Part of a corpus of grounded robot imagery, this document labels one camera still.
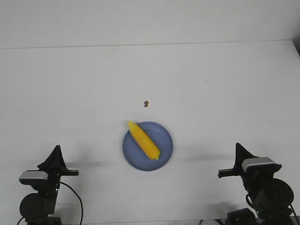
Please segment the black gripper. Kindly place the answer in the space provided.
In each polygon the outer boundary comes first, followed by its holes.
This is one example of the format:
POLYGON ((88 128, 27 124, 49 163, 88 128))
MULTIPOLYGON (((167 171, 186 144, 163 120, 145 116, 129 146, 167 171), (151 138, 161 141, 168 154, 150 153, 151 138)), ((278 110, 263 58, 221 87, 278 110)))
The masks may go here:
POLYGON ((60 179, 62 176, 78 176, 79 170, 69 170, 66 167, 60 145, 56 145, 49 157, 39 164, 39 170, 57 170, 59 171, 48 171, 48 182, 52 188, 57 188, 60 185, 60 179))
POLYGON ((217 176, 219 178, 231 177, 231 176, 243 176, 245 174, 241 168, 241 164, 245 159, 257 158, 248 150, 246 150, 240 143, 235 145, 235 163, 232 169, 222 169, 218 171, 217 176))

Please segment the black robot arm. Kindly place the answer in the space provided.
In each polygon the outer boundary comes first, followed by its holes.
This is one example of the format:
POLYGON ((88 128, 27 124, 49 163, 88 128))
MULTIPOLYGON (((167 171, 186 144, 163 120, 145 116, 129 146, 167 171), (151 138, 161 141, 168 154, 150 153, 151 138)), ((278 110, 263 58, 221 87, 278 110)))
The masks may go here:
POLYGON ((269 157, 258 157, 240 143, 235 145, 232 169, 218 171, 218 177, 239 176, 247 192, 247 208, 227 214, 226 225, 292 225, 294 193, 284 181, 274 178, 282 168, 269 157))
POLYGON ((81 207, 80 223, 83 222, 83 202, 75 190, 60 181, 62 176, 78 176, 78 170, 69 170, 63 159, 61 147, 56 145, 49 157, 37 166, 37 170, 26 170, 19 182, 29 185, 35 193, 25 196, 19 206, 22 219, 28 225, 61 225, 60 217, 54 217, 54 211, 60 185, 69 188, 79 199, 81 207))

